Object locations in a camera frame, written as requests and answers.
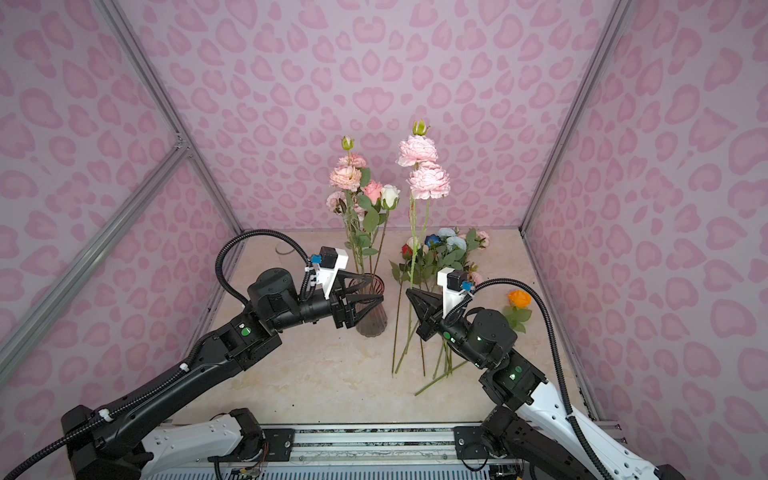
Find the orange flower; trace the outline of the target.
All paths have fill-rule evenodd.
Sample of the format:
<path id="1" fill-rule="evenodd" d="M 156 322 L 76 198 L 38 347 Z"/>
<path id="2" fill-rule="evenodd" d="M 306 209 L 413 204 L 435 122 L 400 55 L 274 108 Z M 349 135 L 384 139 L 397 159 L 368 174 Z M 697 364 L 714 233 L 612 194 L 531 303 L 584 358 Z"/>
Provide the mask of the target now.
<path id="1" fill-rule="evenodd" d="M 515 332 L 526 333 L 526 324 L 532 316 L 531 295 L 523 290 L 514 290 L 508 293 L 507 298 L 508 305 L 503 309 L 502 314 Z"/>

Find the pink rose bud spray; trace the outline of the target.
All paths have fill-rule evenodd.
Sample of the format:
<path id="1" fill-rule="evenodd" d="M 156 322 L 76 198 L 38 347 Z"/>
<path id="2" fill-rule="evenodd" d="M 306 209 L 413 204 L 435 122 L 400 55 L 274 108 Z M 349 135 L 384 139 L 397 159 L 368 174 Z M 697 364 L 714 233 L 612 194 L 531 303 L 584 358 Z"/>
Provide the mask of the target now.
<path id="1" fill-rule="evenodd" d="M 329 182 L 334 191 L 346 192 L 348 210 L 340 216 L 347 236 L 345 245 L 352 253 L 355 270 L 364 273 L 365 258 L 372 255 L 374 230 L 372 224 L 366 222 L 366 216 L 373 211 L 374 204 L 362 192 L 371 181 L 371 174 L 365 158 L 353 152 L 354 145 L 352 138 L 342 137 L 343 155 L 331 171 Z"/>

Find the pink rose stem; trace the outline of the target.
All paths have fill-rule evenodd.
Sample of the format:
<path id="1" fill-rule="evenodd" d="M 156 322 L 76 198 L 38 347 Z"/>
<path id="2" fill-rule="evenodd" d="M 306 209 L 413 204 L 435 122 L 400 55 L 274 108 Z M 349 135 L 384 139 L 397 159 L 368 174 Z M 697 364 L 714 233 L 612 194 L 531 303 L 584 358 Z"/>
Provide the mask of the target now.
<path id="1" fill-rule="evenodd" d="M 362 192 L 370 200 L 372 204 L 376 204 L 381 197 L 383 185 L 375 180 L 371 180 L 365 187 L 362 188 Z"/>

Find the pink peony flower spray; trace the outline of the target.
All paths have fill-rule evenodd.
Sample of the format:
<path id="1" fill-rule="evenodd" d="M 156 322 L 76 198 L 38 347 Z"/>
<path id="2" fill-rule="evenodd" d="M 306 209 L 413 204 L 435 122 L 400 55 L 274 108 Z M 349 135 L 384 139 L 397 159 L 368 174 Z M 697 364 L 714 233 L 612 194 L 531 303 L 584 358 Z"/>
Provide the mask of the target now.
<path id="1" fill-rule="evenodd" d="M 416 120 L 408 137 L 399 144 L 397 164 L 408 171 L 409 190 L 408 220 L 411 232 L 411 255 L 408 283 L 417 287 L 423 283 L 422 274 L 416 273 L 419 261 L 425 256 L 424 241 L 433 200 L 447 197 L 450 193 L 450 176 L 439 163 L 435 142 L 428 136 L 430 126 L 424 119 Z"/>

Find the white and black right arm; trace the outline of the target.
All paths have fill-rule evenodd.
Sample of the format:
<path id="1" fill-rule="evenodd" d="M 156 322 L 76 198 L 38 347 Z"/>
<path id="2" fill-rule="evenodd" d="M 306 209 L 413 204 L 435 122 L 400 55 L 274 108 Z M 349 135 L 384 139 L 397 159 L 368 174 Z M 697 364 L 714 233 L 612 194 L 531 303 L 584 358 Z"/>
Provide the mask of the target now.
<path id="1" fill-rule="evenodd" d="M 654 465 L 575 410 L 546 375 L 516 351 L 516 332 L 494 309 L 470 308 L 421 289 L 406 292 L 423 340 L 441 336 L 458 356 L 481 370 L 495 407 L 482 423 L 481 444 L 491 456 L 523 460 L 553 479 L 680 479 L 669 464 Z"/>

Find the pink ribbed glass vase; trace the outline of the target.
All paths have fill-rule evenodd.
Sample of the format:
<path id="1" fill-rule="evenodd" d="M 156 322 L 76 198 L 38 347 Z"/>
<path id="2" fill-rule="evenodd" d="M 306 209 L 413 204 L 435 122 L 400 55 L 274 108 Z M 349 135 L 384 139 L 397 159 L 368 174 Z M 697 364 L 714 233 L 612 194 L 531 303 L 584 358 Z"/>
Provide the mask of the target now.
<path id="1" fill-rule="evenodd" d="M 359 293 L 383 296 L 385 292 L 384 281 L 378 275 L 371 274 L 371 277 L 371 282 L 362 287 L 359 290 Z M 371 307 L 364 316 L 360 315 L 360 313 L 370 305 L 371 303 L 357 305 L 357 315 L 359 322 L 355 328 L 360 335 L 366 338 L 374 338 L 380 336 L 384 333 L 388 324 L 388 318 L 383 302 L 380 302 L 377 305 Z"/>

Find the pink peony stem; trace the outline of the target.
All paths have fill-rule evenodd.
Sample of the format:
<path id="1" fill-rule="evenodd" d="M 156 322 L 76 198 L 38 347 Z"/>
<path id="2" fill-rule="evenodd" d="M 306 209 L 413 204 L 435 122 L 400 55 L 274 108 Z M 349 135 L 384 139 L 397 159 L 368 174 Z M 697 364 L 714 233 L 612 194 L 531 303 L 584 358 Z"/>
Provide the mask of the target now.
<path id="1" fill-rule="evenodd" d="M 331 213 L 343 216 L 348 210 L 346 192 L 338 190 L 331 193 L 326 199 L 326 206 Z"/>

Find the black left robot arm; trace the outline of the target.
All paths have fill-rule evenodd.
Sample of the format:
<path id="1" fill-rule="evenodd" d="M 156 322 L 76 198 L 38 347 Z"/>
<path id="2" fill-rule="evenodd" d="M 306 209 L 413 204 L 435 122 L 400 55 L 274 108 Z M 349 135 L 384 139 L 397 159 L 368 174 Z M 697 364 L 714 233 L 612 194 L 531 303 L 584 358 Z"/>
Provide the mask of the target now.
<path id="1" fill-rule="evenodd" d="M 383 301 L 368 275 L 322 273 L 330 282 L 301 298 L 287 270 L 264 271 L 249 286 L 243 312 L 201 337 L 178 365 L 97 410 L 78 406 L 67 412 L 62 427 L 74 476 L 147 479 L 195 460 L 262 459 L 266 437 L 247 408 L 198 424 L 165 422 L 276 350 L 283 331 L 326 318 L 353 328 Z"/>

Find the white rose stem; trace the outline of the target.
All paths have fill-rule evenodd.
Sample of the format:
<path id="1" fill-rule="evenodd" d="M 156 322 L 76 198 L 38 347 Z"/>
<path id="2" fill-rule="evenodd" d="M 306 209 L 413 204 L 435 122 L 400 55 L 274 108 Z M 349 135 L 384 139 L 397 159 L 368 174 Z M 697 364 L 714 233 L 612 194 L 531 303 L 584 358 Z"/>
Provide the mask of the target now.
<path id="1" fill-rule="evenodd" d="M 382 220 L 380 221 L 380 227 L 381 227 L 381 235 L 379 238 L 379 245 L 378 245 L 378 253 L 375 256 L 375 262 L 373 266 L 372 272 L 374 274 L 377 273 L 381 254 L 383 253 L 383 244 L 386 237 L 387 227 L 389 218 L 391 216 L 391 213 L 397 208 L 399 204 L 399 198 L 400 198 L 400 190 L 391 184 L 386 184 L 381 189 L 380 194 L 380 216 L 382 217 Z"/>

